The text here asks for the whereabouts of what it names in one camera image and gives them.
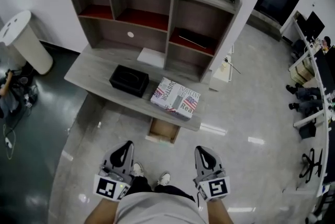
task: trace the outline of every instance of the white cylindrical bin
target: white cylindrical bin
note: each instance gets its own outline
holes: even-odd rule
[[[33,30],[29,26],[31,19],[30,11],[23,11],[14,16],[0,31],[0,42],[5,43],[8,49],[12,46],[15,50],[9,50],[9,54],[14,57],[18,65],[22,65],[23,57],[39,73],[46,74],[52,67],[53,59],[37,39]]]

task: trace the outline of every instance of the american flag print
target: american flag print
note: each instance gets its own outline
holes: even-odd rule
[[[164,92],[163,92],[161,89],[159,89],[159,87],[157,87],[155,93],[153,93],[153,95],[154,95],[156,98],[160,98],[160,96],[163,95],[163,94],[164,94]]]
[[[195,110],[198,104],[198,102],[195,101],[191,96],[188,96],[188,98],[184,100],[184,103],[192,110]]]

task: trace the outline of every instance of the red shelf lining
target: red shelf lining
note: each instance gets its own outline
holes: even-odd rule
[[[113,19],[113,15],[111,14],[111,9],[107,5],[90,4],[79,14],[79,16],[102,18],[102,19]]]
[[[169,16],[153,12],[126,8],[121,13],[121,15],[118,16],[117,21],[167,31],[169,24]]]
[[[208,37],[208,42],[207,42],[208,47],[207,48],[202,48],[202,47],[200,47],[200,46],[198,46],[198,45],[196,45],[196,44],[194,44],[190,41],[187,41],[187,40],[179,37],[179,31],[180,31],[180,28],[174,28],[169,42],[176,43],[176,44],[179,44],[180,46],[188,47],[188,48],[194,49],[196,51],[200,51],[202,53],[206,53],[208,55],[214,56],[215,48],[218,44],[217,40],[215,40],[211,37]]]

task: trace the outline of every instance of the human arm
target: human arm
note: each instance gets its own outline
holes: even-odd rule
[[[13,77],[13,74],[11,71],[9,71],[5,85],[4,87],[0,89],[0,96],[5,96],[7,94],[9,90],[9,84],[10,84],[10,81],[12,80],[12,77]]]
[[[85,224],[112,224],[119,203],[102,199],[85,220]]]
[[[223,202],[218,199],[207,203],[209,224],[233,224]]]

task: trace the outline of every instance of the black box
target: black box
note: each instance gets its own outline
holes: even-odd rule
[[[112,87],[142,97],[148,83],[147,73],[118,65],[109,79]]]

